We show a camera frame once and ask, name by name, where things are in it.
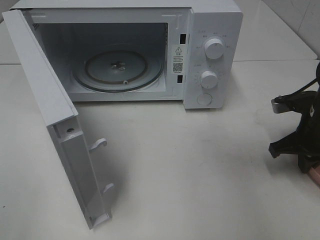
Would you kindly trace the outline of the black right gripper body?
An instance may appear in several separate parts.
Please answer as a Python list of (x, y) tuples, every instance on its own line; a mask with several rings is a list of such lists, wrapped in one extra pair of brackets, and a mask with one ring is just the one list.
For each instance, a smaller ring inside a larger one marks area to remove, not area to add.
[(311, 93), (313, 97), (307, 97), (307, 92), (284, 97), (293, 111), (301, 113), (301, 119), (296, 131), (287, 136), (282, 152), (297, 155), (304, 174), (320, 162), (320, 93)]

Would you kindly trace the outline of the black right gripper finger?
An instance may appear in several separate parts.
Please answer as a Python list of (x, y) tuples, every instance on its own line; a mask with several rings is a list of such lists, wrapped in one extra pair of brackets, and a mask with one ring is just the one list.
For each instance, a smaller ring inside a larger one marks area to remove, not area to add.
[(274, 159), (281, 154), (297, 155), (299, 153), (297, 133), (293, 132), (276, 142), (270, 143), (268, 150)]

